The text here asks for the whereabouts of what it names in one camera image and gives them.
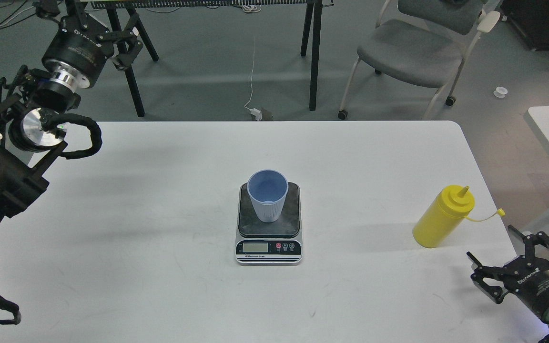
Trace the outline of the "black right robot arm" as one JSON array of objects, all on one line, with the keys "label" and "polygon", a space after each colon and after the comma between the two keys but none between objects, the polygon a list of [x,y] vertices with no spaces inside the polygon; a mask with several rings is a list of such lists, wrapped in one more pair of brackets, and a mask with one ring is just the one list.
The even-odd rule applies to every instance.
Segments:
[{"label": "black right robot arm", "polygon": [[[485,266],[471,252],[474,263],[470,278],[493,302],[501,304],[507,294],[515,295],[542,323],[549,325],[549,235],[522,233],[511,224],[508,230],[524,244],[524,254],[503,267]],[[549,334],[542,343],[549,343]]]}]

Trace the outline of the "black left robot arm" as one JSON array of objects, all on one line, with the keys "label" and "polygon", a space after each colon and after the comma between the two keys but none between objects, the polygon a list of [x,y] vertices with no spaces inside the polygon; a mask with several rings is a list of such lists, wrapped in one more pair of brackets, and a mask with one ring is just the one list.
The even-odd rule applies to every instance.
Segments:
[{"label": "black left robot arm", "polygon": [[43,69],[22,65],[11,83],[0,78],[0,223],[46,191],[44,173],[56,159],[83,159],[101,149],[98,123],[71,111],[81,102],[78,89],[93,87],[108,60],[126,74],[137,114],[144,115],[132,63],[144,46],[154,61],[159,56],[139,13],[128,7],[122,28],[115,1],[104,2],[110,26],[88,13],[81,0],[65,6],[67,15],[61,16],[56,0],[34,3],[38,17],[58,24]]}]

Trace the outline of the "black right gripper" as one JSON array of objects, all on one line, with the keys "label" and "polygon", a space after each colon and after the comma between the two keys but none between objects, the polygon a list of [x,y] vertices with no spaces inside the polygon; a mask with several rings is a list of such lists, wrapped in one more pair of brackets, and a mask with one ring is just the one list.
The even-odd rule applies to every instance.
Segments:
[{"label": "black right gripper", "polygon": [[[527,308],[543,323],[549,324],[549,235],[545,232],[536,234],[520,232],[512,224],[508,230],[521,239],[524,254],[510,259],[503,267],[484,266],[471,252],[467,257],[473,262],[473,273],[470,278],[490,300],[501,304],[508,294],[517,296]],[[548,252],[548,258],[536,255],[536,247],[541,246]],[[527,275],[516,275],[510,270],[531,270]],[[507,282],[503,278],[513,278]],[[503,286],[492,286],[485,279],[501,282]]]}]

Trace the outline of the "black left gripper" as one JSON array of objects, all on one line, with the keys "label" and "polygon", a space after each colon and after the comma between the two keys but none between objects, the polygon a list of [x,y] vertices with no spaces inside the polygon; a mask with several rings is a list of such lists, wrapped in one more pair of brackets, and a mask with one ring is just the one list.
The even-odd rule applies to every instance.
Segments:
[{"label": "black left gripper", "polygon": [[[106,61],[111,58],[111,44],[122,45],[127,51],[118,48],[118,54],[112,62],[118,70],[125,71],[143,48],[139,35],[134,30],[139,28],[140,16],[132,13],[123,30],[112,28],[109,32],[93,32],[89,29],[94,24],[86,11],[87,0],[64,0],[67,15],[58,23],[59,28],[44,53],[43,66],[54,71],[57,65],[74,68],[81,80],[79,87],[94,87]],[[39,18],[56,21],[61,14],[58,0],[35,0],[35,14]]]}]

